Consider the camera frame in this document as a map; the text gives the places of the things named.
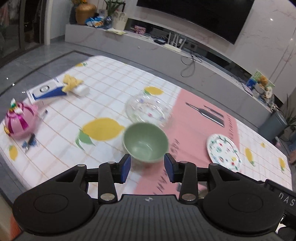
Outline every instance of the logo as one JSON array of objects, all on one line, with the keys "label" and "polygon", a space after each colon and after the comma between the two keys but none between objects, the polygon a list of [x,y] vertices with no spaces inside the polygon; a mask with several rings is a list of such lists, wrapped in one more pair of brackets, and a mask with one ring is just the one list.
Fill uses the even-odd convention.
[{"label": "logo", "polygon": [[295,199],[290,196],[285,196],[282,192],[279,194],[279,198],[283,200],[283,202],[289,204],[290,206],[294,206]]},{"label": "logo", "polygon": [[153,198],[151,198],[151,197],[147,197],[147,198],[145,198],[144,200],[147,201],[147,202],[151,202],[151,201],[153,201]]},{"label": "logo", "polygon": [[44,93],[47,92],[49,90],[49,86],[48,85],[44,85],[40,88],[40,92]]}]

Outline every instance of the blue and white box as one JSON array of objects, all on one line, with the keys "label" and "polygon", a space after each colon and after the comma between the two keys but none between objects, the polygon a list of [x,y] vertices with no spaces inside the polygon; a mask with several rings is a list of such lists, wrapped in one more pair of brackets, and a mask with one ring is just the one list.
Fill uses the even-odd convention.
[{"label": "blue and white box", "polygon": [[31,104],[42,108],[58,97],[66,95],[67,93],[62,91],[63,87],[62,81],[60,82],[57,78],[54,78],[27,90],[27,96]]}]

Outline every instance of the gold vase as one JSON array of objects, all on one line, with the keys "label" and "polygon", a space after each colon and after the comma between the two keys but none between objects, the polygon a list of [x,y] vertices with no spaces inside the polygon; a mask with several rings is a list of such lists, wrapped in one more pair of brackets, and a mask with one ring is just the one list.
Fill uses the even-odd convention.
[{"label": "gold vase", "polygon": [[96,6],[90,3],[80,4],[76,8],[76,21],[80,25],[85,25],[85,20],[92,18],[96,12]]}]

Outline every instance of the white vase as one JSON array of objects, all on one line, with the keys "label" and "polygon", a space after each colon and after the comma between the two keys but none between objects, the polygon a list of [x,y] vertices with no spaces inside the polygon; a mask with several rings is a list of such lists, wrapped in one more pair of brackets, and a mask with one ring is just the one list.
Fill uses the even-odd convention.
[{"label": "white vase", "polygon": [[128,17],[124,12],[115,12],[112,15],[113,18],[113,28],[117,30],[124,30],[126,27],[126,22]]}]

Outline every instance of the green bowl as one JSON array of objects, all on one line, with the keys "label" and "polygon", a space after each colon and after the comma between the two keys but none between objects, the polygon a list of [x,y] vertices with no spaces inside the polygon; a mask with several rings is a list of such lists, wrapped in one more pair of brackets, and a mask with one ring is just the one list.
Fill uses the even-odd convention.
[{"label": "green bowl", "polygon": [[130,125],[123,134],[123,145],[135,159],[156,163],[168,150],[168,138],[156,125],[139,122]]}]

